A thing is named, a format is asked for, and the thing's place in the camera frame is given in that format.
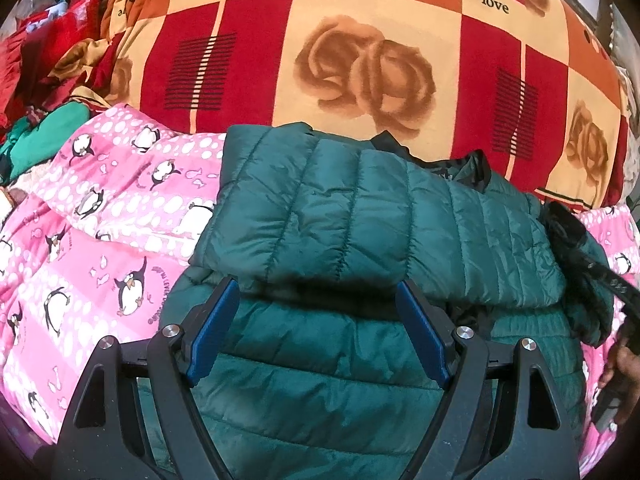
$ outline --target quilted jacket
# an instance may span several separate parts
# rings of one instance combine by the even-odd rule
[[[597,342],[611,297],[593,317],[566,314],[566,280],[540,204],[497,174],[482,192],[392,153],[297,123],[232,126],[214,215],[161,326],[181,322],[226,274],[241,305],[194,398],[239,480],[398,478],[440,400],[398,321],[395,285],[411,278],[435,304],[488,309],[492,338],[536,339],[579,439],[582,352]],[[582,248],[601,262],[592,238]],[[150,392],[155,455],[170,463]]]

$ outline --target finger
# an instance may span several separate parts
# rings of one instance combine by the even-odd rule
[[[614,371],[615,370],[613,368],[604,370],[603,374],[600,377],[600,380],[598,381],[598,387],[600,389],[603,389],[609,383],[609,381],[613,379]]]
[[[625,400],[622,403],[622,406],[620,406],[620,409],[616,413],[613,421],[616,424],[624,424],[626,421],[628,421],[631,413],[633,413],[633,410],[638,403],[638,399],[640,399],[640,386],[636,385],[629,389],[628,393],[626,394]]]
[[[616,365],[630,381],[640,385],[640,357],[629,348],[622,347],[616,355]]]

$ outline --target black plastic bracket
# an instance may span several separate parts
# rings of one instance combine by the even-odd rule
[[[62,425],[52,480],[233,480],[191,388],[210,373],[239,304],[225,278],[182,326],[151,339],[100,340]],[[578,480],[568,416],[536,343],[485,342],[456,327],[413,282],[396,307],[425,373],[444,395],[400,480]],[[146,436],[137,378],[148,377],[176,474],[160,469]],[[498,381],[495,403],[486,382]],[[480,420],[490,420],[488,430]]]

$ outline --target penguin print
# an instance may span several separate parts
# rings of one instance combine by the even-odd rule
[[[175,161],[172,158],[158,164],[151,174],[151,181],[153,182],[151,189],[153,190],[158,184],[162,184],[174,173],[182,174],[175,169]]]
[[[111,242],[111,235],[109,233],[101,233],[100,231],[98,231],[95,234],[95,239],[103,242]]]
[[[623,253],[616,256],[616,264],[618,265],[618,274],[627,274],[631,272],[631,260]]]
[[[52,290],[44,301],[44,320],[47,328],[60,337],[60,327],[65,314],[69,311],[71,298],[62,292],[63,287],[59,286]]]
[[[33,415],[40,425],[40,427],[44,430],[46,434],[49,435],[50,438],[53,439],[53,431],[51,431],[51,423],[49,421],[49,415],[42,407],[42,403],[40,402],[40,396],[36,392],[29,392],[27,395],[27,399],[29,400],[29,405],[33,410]]]
[[[131,144],[138,149],[139,153],[146,153],[158,140],[160,140],[160,130],[157,128],[152,130],[149,126],[145,126],[142,131],[133,138]]]
[[[118,316],[130,316],[142,305],[145,294],[146,256],[140,270],[132,270],[124,280],[113,280],[118,287]]]
[[[14,346],[20,342],[20,322],[22,321],[22,305],[18,302],[19,311],[17,314],[11,314],[6,320],[7,325],[14,334]]]
[[[213,209],[204,205],[189,204],[189,210],[184,214],[178,226],[174,229],[174,234],[181,235],[190,233],[193,240],[200,238],[200,235],[213,216]]]
[[[3,276],[9,267],[9,261],[13,255],[14,244],[11,241],[0,240],[0,274]]]
[[[104,190],[96,191],[96,186],[93,186],[86,194],[82,197],[80,201],[80,205],[76,207],[74,212],[82,219],[89,216],[91,213],[95,213],[100,209],[102,202],[104,200]]]
[[[94,150],[91,149],[91,140],[92,137],[89,134],[78,135],[74,139],[74,142],[71,144],[71,158],[69,159],[70,165],[72,160],[83,157],[87,153],[95,155]]]
[[[47,245],[49,246],[49,262],[55,262],[60,255],[60,242],[65,235],[65,229],[63,228],[58,234],[51,237],[45,236]]]

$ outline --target white polka dot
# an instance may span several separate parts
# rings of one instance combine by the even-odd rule
[[[162,249],[162,240],[156,236],[150,236],[146,241],[145,249],[153,253],[159,253]]]
[[[189,153],[193,147],[196,145],[195,142],[187,142],[183,147],[182,147],[182,152],[183,153]]]
[[[116,202],[112,207],[111,207],[111,214],[113,216],[120,216],[120,213],[122,213],[122,208],[124,207],[124,202]]]
[[[180,254],[184,258],[189,258],[193,254],[193,250],[196,248],[195,240],[185,240],[180,249]]]
[[[82,346],[87,346],[89,341],[91,341],[92,333],[94,332],[94,327],[91,326],[87,322],[83,322],[78,329],[78,342]]]
[[[155,212],[151,211],[146,215],[141,216],[140,218],[138,218],[138,224],[147,225],[149,222],[151,222],[151,219],[155,216],[155,214],[156,214]]]
[[[71,351],[74,349],[74,333],[68,332],[65,335],[65,344],[62,353],[65,357],[71,357]]]
[[[134,195],[133,198],[127,204],[127,211],[129,213],[135,213],[138,209],[138,205],[140,204],[140,195]]]
[[[95,326],[94,330],[94,345],[104,336],[109,335],[109,323],[101,319]]]
[[[47,189],[44,193],[44,195],[42,196],[42,198],[45,200],[45,202],[51,200],[53,197],[55,197],[56,195],[56,188],[51,187],[50,189]]]
[[[69,193],[71,193],[71,188],[69,186],[63,187],[58,193],[58,199],[64,200],[66,197],[69,196]]]
[[[169,213],[169,214],[173,214],[176,211],[178,211],[178,209],[180,209],[181,206],[182,206],[182,197],[181,196],[174,196],[164,206],[164,212],[165,213]]]

